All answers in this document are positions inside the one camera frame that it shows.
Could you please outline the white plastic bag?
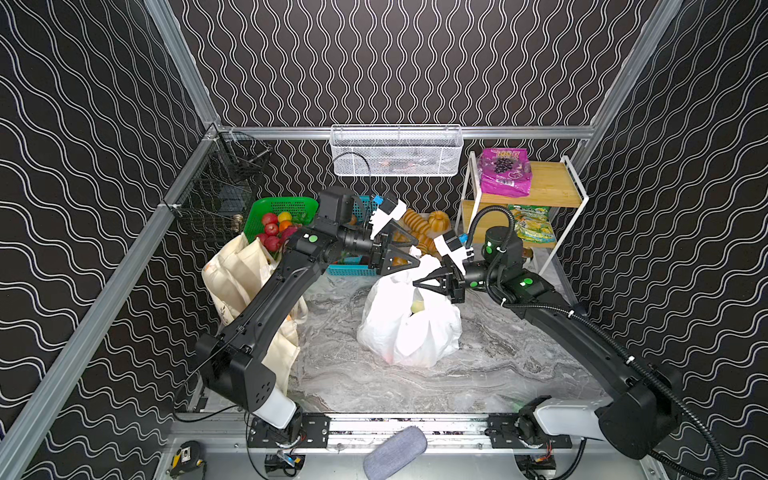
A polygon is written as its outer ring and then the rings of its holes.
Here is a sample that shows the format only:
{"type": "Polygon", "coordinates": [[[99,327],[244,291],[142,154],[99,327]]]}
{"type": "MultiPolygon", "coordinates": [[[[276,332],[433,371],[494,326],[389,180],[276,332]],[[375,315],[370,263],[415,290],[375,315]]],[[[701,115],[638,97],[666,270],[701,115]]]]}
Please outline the white plastic bag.
{"type": "Polygon", "coordinates": [[[460,310],[442,295],[413,282],[440,267],[427,255],[416,268],[380,277],[369,292],[357,341],[389,365],[431,368],[460,349],[460,310]],[[425,310],[411,313],[414,301],[425,310]]]}

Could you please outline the cream canvas tote bag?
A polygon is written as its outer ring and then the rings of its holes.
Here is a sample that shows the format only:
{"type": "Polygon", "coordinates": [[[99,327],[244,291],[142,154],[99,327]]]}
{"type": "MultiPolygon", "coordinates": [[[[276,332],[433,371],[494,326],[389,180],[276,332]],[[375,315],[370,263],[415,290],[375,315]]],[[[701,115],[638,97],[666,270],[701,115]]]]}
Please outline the cream canvas tote bag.
{"type": "MultiPolygon", "coordinates": [[[[223,326],[232,323],[245,310],[276,266],[277,261],[261,241],[250,241],[243,233],[226,243],[206,263],[201,276],[223,326]]],[[[282,393],[287,392],[290,373],[300,353],[298,326],[306,322],[308,314],[306,301],[299,299],[279,327],[263,360],[276,374],[277,387],[282,393]]]]}

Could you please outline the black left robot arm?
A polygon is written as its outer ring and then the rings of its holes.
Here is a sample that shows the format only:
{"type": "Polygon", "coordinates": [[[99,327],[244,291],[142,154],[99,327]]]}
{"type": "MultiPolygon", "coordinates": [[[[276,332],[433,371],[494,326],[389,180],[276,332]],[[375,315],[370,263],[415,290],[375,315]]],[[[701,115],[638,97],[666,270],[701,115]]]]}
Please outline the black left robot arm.
{"type": "Polygon", "coordinates": [[[379,274],[396,270],[392,234],[406,204],[377,196],[370,218],[353,224],[358,200],[343,187],[322,191],[313,220],[289,237],[275,272],[244,311],[219,334],[196,344],[204,386],[277,429],[289,426],[297,405],[280,391],[276,373],[263,360],[290,310],[345,253],[368,257],[369,268],[379,274]]]}

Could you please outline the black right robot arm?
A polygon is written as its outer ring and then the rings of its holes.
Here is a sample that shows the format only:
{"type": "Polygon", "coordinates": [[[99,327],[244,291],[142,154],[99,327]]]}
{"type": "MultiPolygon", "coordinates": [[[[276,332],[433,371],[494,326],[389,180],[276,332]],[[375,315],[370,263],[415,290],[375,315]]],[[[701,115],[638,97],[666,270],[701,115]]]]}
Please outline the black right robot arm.
{"type": "Polygon", "coordinates": [[[539,444],[549,437],[578,436],[608,443],[633,460],[650,457],[690,479],[725,479],[726,453],[706,424],[684,402],[681,373],[651,365],[633,355],[574,306],[542,276],[523,265],[523,245],[510,211],[508,224],[484,241],[475,259],[472,233],[448,231],[434,240],[441,265],[416,286],[461,303],[469,289],[481,290],[503,309],[515,313],[575,358],[609,395],[589,406],[541,396],[517,415],[521,441],[539,444]],[[712,473],[696,472],[657,451],[657,446],[689,422],[709,446],[716,463],[712,473]]]}

